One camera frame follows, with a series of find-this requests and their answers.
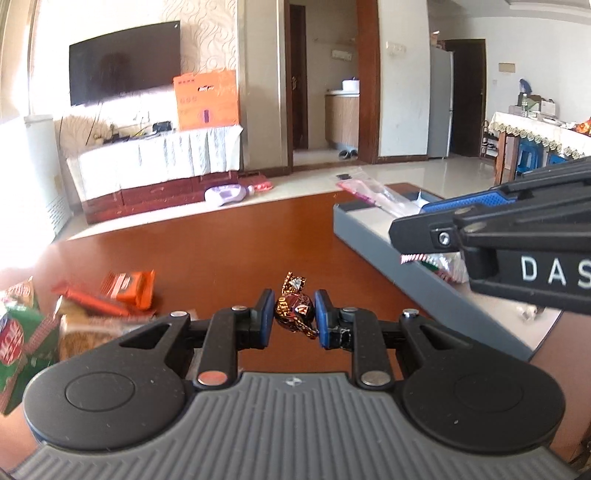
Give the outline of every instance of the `red package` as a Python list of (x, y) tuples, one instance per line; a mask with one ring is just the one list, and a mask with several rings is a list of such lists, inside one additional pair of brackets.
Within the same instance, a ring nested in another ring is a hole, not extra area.
[(97, 313), (111, 315), (115, 317), (129, 317), (145, 315), (145, 312), (138, 310), (132, 305), (126, 305), (116, 300), (111, 300), (99, 295), (93, 295), (84, 291), (84, 289), (73, 286), (67, 281), (59, 282), (51, 291), (62, 295), (68, 300), (74, 301), (85, 309)]
[(154, 276), (154, 270), (118, 275), (109, 272), (100, 287), (100, 293), (107, 298), (133, 305), (140, 310), (148, 310), (152, 306)]

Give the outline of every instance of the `television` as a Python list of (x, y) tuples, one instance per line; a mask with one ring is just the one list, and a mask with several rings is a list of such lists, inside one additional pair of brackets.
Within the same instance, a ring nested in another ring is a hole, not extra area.
[(165, 22), (70, 45), (70, 104), (172, 85), (181, 73), (180, 31), (180, 22)]

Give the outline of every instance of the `green snack package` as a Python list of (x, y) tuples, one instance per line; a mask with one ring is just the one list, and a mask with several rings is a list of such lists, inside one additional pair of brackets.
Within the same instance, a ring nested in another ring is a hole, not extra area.
[(58, 326), (53, 315), (44, 317), (12, 297), (0, 303), (0, 414), (10, 413), (31, 379), (56, 362)]

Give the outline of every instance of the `brown door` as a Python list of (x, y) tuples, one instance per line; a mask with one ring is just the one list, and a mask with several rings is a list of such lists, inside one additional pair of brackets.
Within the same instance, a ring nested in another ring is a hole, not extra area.
[(306, 73), (306, 8), (290, 5), (291, 128), (293, 148), (308, 148), (308, 77)]
[(453, 121), (451, 151), (480, 154), (486, 111), (486, 44), (484, 40), (446, 40), (453, 52)]

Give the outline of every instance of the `snack bag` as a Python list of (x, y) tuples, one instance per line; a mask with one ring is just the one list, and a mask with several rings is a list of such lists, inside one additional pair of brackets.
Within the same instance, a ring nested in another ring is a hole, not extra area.
[(69, 313), (60, 321), (60, 361), (68, 360), (149, 323), (151, 317), (89, 317)]
[(2, 292), (0, 414), (10, 413), (31, 379), (57, 359), (58, 322), (53, 315), (44, 317), (36, 305), (30, 279)]

